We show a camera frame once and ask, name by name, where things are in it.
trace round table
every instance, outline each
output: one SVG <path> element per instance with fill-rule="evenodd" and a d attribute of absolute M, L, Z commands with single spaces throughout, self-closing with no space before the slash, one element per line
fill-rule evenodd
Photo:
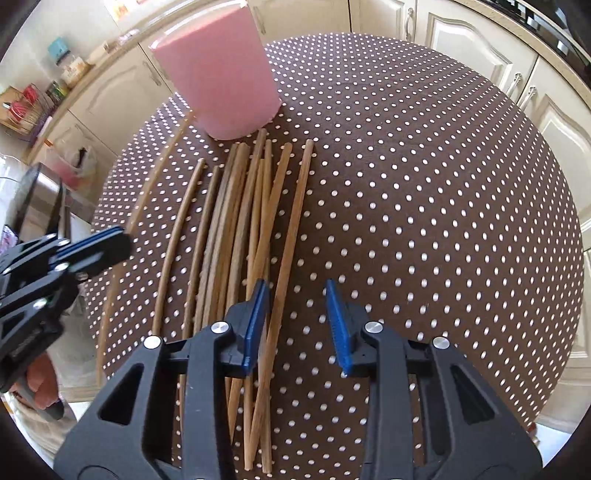
<path fill-rule="evenodd" d="M 577 213 L 543 137 L 489 80 L 429 48 L 330 34 L 276 42 L 267 52 L 283 99 L 267 125 L 274 159 L 285 142 L 295 152 L 271 239 L 271 281 L 302 148 L 308 138 L 316 143 L 271 384 L 274 473 L 359 475 L 368 384 L 343 378 L 335 362 L 322 295 L 327 278 L 371 319 L 409 339 L 448 336 L 529 426 L 567 361 L 583 290 Z M 176 96 L 134 137 L 108 178 L 95 228 L 126 222 L 187 111 Z M 230 145 L 190 126 L 173 150 L 125 263 L 107 375 L 150 334 L 168 238 L 197 159 L 223 164 Z M 171 271 L 166 341 L 180 338 L 208 181 L 204 176 Z M 104 275 L 89 286 L 95 328 L 107 281 Z M 241 424 L 239 415 L 239 478 L 258 479 L 260 465 L 242 469 Z M 180 459 L 178 448 L 173 459 Z"/>

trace countertop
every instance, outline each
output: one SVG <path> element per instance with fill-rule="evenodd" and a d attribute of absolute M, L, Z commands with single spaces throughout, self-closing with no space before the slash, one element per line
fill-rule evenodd
<path fill-rule="evenodd" d="M 521 0 L 453 1 L 490 18 L 529 45 L 560 72 L 591 109 L 591 67 L 589 67 L 591 65 L 591 56 L 571 36 L 570 31 L 565 30 L 563 25 L 554 21 L 560 20 L 560 17 L 556 15 L 552 16 L 550 7 L 550 4 L 554 4 L 555 2 L 574 5 L 577 3 L 577 0 L 530 0 L 529 3 Z M 154 18 L 141 22 L 134 28 L 131 28 L 125 35 L 127 37 L 126 42 L 101 63 L 96 65 L 70 92 L 68 97 L 66 97 L 64 102 L 53 114 L 53 120 L 47 125 L 44 134 L 37 139 L 33 147 L 29 150 L 27 156 L 24 158 L 24 163 L 32 163 L 33 159 L 40 152 L 45 138 L 53 130 L 59 119 L 74 105 L 85 90 L 117 60 L 166 25 L 184 18 L 207 4 L 215 2 L 216 0 L 185 0 L 171 7 L 163 8 L 157 12 Z M 542 26 L 547 26 L 547 30 L 553 32 L 552 35 L 548 36 L 540 32 L 540 20 L 543 20 L 541 23 Z M 569 48 L 570 59 L 575 57 L 575 65 L 573 65 L 572 61 L 569 61 L 569 55 L 564 53 L 565 45 Z"/>

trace pink container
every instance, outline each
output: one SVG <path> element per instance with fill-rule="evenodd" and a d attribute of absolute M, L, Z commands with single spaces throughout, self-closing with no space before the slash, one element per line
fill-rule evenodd
<path fill-rule="evenodd" d="M 281 99 L 245 0 L 208 7 L 150 45 L 199 127 L 217 140 L 255 132 Z"/>

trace polka dot tablecloth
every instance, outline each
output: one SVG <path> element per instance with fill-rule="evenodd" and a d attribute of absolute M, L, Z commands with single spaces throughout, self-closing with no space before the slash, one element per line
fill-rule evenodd
<path fill-rule="evenodd" d="M 316 143 L 271 383 L 274 476 L 359 476 L 368 383 L 344 378 L 336 364 L 327 278 L 409 339 L 447 336 L 530 425 L 567 361 L 583 289 L 577 213 L 543 137 L 490 81 L 422 46 L 331 34 L 273 43 L 267 53 L 283 99 L 267 125 L 274 161 L 283 143 L 294 144 L 271 238 L 272 281 L 303 146 Z M 126 222 L 187 111 L 172 98 L 134 137 L 105 186 L 96 228 Z M 150 334 L 168 239 L 197 159 L 222 165 L 229 147 L 192 124 L 173 150 L 117 286 L 107 375 Z M 166 341 L 181 333 L 208 172 L 171 271 Z M 97 331 L 107 285 L 107 275 L 90 284 Z M 243 471 L 241 412 L 236 468 L 239 478 L 259 479 L 259 457 Z M 176 430 L 180 461 L 178 423 Z"/>

